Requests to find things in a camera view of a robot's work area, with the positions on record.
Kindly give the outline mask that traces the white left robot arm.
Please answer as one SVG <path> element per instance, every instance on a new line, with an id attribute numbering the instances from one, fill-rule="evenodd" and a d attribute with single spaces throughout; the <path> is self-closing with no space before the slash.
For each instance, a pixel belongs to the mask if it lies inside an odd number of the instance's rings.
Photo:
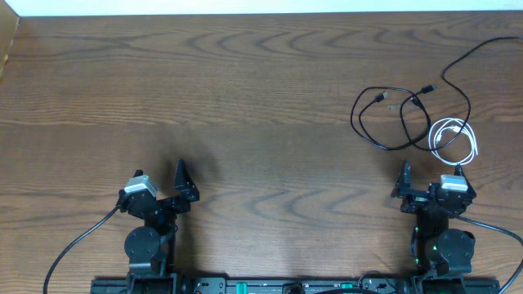
<path id="1" fill-rule="evenodd" d="M 159 187 L 137 170 L 118 192 L 121 212 L 144 221 L 126 237 L 124 251 L 129 259 L 127 293 L 192 293 L 194 283 L 179 274 L 174 265 L 177 216 L 199 201 L 199 190 L 184 160 L 177 162 L 174 176 L 177 195 L 158 199 Z"/>

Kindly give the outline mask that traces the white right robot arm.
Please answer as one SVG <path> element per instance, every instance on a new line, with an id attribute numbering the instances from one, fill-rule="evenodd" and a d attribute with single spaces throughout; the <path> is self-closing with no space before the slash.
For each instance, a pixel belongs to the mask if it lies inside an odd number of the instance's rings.
<path id="1" fill-rule="evenodd" d="M 411 254 L 418 272 L 408 278 L 408 293 L 466 293 L 464 275 L 472 271 L 475 236 L 449 227 L 449 220 L 460 216 L 476 197 L 461 166 L 454 174 L 444 174 L 427 189 L 412 187 L 411 166 L 402 165 L 391 191 L 400 198 L 400 210 L 414 214 L 416 224 L 411 237 Z"/>

